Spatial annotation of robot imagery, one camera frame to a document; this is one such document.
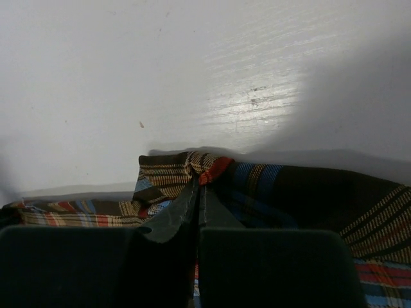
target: brown plaid fabric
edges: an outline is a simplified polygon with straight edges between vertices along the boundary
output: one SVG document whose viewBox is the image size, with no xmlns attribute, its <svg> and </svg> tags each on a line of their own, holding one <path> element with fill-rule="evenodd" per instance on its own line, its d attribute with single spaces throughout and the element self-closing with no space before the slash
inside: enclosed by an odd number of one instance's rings
<svg viewBox="0 0 411 308">
<path fill-rule="evenodd" d="M 411 307 L 411 188 L 350 171 L 248 164 L 199 152 L 142 156 L 139 163 L 133 201 L 17 202 L 3 212 L 14 209 L 27 225 L 138 226 L 197 174 L 247 227 L 339 233 L 356 258 L 370 306 Z"/>
</svg>

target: tartan cloth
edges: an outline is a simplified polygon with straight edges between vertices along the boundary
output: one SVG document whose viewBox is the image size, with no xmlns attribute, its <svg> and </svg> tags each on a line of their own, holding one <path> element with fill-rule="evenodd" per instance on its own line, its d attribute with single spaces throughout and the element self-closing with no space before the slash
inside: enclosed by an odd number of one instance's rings
<svg viewBox="0 0 411 308">
<path fill-rule="evenodd" d="M 17 202 L 2 211 L 14 209 L 27 225 L 133 227 L 167 207 L 195 173 L 246 227 L 339 233 L 369 307 L 411 308 L 410 187 L 350 171 L 249 164 L 195 151 L 142 156 L 139 163 L 132 201 Z"/>
</svg>

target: blue stripe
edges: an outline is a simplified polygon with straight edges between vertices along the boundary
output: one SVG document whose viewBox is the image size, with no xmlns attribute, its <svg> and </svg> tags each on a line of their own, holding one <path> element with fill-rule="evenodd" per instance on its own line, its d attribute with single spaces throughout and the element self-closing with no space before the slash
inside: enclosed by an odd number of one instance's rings
<svg viewBox="0 0 411 308">
<path fill-rule="evenodd" d="M 246 164 L 244 162 L 238 164 L 234 172 L 234 178 L 232 179 L 233 184 L 238 187 L 245 187 L 250 171 L 254 166 L 254 164 Z"/>
<path fill-rule="evenodd" d="M 370 264 L 369 262 L 363 259 L 353 259 L 355 264 Z M 400 270 L 411 270 L 411 266 L 402 263 L 393 263 L 393 262 L 381 262 L 377 263 L 377 265 L 386 266 L 388 268 L 398 268 Z"/>
<path fill-rule="evenodd" d="M 171 203 L 172 201 L 170 201 L 170 200 L 168 200 L 168 201 L 164 201 L 164 202 L 161 202 L 161 203 L 159 203 L 159 208 L 161 209 L 161 210 L 163 210 L 163 209 L 165 209 L 168 205 L 170 205 L 170 203 Z"/>
<path fill-rule="evenodd" d="M 141 180 L 137 181 L 134 192 L 143 191 L 147 188 L 150 188 L 151 186 L 153 185 L 146 178 L 142 178 Z"/>
<path fill-rule="evenodd" d="M 365 295 L 365 299 L 369 305 L 388 306 L 388 300 L 384 296 Z"/>
<path fill-rule="evenodd" d="M 198 279 L 194 279 L 194 285 L 197 285 L 197 286 L 198 286 Z M 194 289 L 193 295 L 194 295 L 194 296 L 200 296 L 200 292 L 197 291 L 196 289 Z"/>
<path fill-rule="evenodd" d="M 232 198 L 242 204 L 245 203 L 245 200 L 247 199 L 247 197 L 238 192 L 238 191 L 233 191 L 232 192 Z M 268 215 L 271 217 L 275 217 L 277 218 L 280 223 L 281 226 L 283 228 L 298 228 L 298 224 L 295 222 L 295 220 L 293 219 L 293 217 L 291 217 L 290 215 L 288 215 L 287 213 L 284 213 L 281 210 L 276 209 L 275 207 L 271 207 L 265 203 L 261 203 L 259 201 L 255 201 L 252 200 L 253 204 L 252 207 L 254 207 L 258 212 L 264 214 L 264 215 Z"/>
<path fill-rule="evenodd" d="M 92 204 L 91 200 L 86 200 L 87 206 L 89 207 L 90 211 L 95 214 L 96 213 L 96 208 L 94 207 L 94 204 Z"/>
<path fill-rule="evenodd" d="M 372 284 L 361 284 L 364 293 L 369 296 L 378 296 L 378 297 L 385 297 L 384 290 L 379 285 L 372 285 Z"/>
<path fill-rule="evenodd" d="M 201 308 L 201 301 L 199 296 L 194 296 L 194 307 Z"/>
<path fill-rule="evenodd" d="M 282 168 L 280 165 L 266 165 L 264 167 L 258 180 L 256 198 L 267 201 L 271 197 L 274 180 Z"/>
<path fill-rule="evenodd" d="M 82 222 L 82 226 L 83 227 L 87 227 L 87 220 L 85 220 L 84 215 L 82 215 L 81 213 L 77 213 L 78 218 L 80 218 L 80 221 Z"/>
<path fill-rule="evenodd" d="M 40 201 L 31 201 L 31 202 L 25 203 L 24 206 L 27 209 L 30 209 L 30 210 L 34 211 L 34 213 L 36 213 L 36 214 L 42 214 L 44 212 L 47 212 L 44 209 L 40 209 L 39 207 L 35 207 L 35 204 L 38 204 L 38 203 L 40 203 Z"/>
<path fill-rule="evenodd" d="M 83 213 L 85 214 L 85 217 L 87 218 L 87 220 L 91 223 L 91 218 L 89 216 L 89 213 L 85 210 L 84 206 L 82 205 L 82 202 L 77 200 L 76 204 L 79 207 L 79 209 L 83 211 Z"/>
</svg>

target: white wall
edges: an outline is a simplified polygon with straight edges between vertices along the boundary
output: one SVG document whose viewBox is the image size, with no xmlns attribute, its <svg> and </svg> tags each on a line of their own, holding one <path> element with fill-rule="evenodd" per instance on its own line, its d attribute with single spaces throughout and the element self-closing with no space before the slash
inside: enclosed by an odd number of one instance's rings
<svg viewBox="0 0 411 308">
<path fill-rule="evenodd" d="M 132 191 L 139 155 L 202 146 L 411 184 L 409 0 L 2 0 L 0 12 L 1 203 Z"/>
</svg>

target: striped fabric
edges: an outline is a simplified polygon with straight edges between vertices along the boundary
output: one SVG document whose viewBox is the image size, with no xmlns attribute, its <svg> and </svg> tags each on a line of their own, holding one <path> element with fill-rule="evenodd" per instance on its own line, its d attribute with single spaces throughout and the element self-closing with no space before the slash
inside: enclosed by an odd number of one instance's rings
<svg viewBox="0 0 411 308">
<path fill-rule="evenodd" d="M 369 307 L 411 308 L 409 187 L 349 171 L 248 164 L 199 152 L 143 156 L 139 163 L 133 201 L 17 202 L 6 210 L 14 209 L 27 225 L 138 226 L 197 174 L 247 227 L 339 233 Z"/>
</svg>

